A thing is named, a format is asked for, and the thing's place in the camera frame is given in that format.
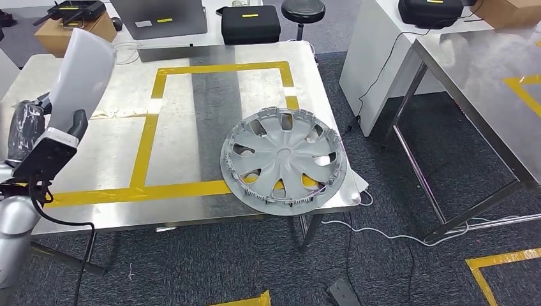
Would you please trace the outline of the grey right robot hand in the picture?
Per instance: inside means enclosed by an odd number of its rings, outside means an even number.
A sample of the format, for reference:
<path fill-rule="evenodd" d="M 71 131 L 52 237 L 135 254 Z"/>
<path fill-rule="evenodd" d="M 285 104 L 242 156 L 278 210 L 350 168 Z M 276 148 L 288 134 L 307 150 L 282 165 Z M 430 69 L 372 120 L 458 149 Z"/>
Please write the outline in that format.
<path fill-rule="evenodd" d="M 338 279 L 327 288 L 328 301 L 336 306 L 361 306 L 351 287 Z"/>

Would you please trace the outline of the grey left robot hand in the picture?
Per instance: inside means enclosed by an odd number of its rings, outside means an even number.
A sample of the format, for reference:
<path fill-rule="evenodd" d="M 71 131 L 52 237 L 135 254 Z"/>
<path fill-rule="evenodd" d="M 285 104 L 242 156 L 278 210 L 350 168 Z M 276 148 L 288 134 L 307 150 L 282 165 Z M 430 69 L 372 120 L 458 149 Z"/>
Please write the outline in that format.
<path fill-rule="evenodd" d="M 8 157 L 4 163 L 14 169 L 23 162 L 24 158 L 32 151 L 38 137 L 45 131 L 46 115 L 52 115 L 49 92 L 32 101 L 23 100 L 17 105 L 11 119 Z M 73 124 L 67 133 L 80 141 L 87 127 L 86 112 L 84 109 L 80 109 L 73 114 Z"/>

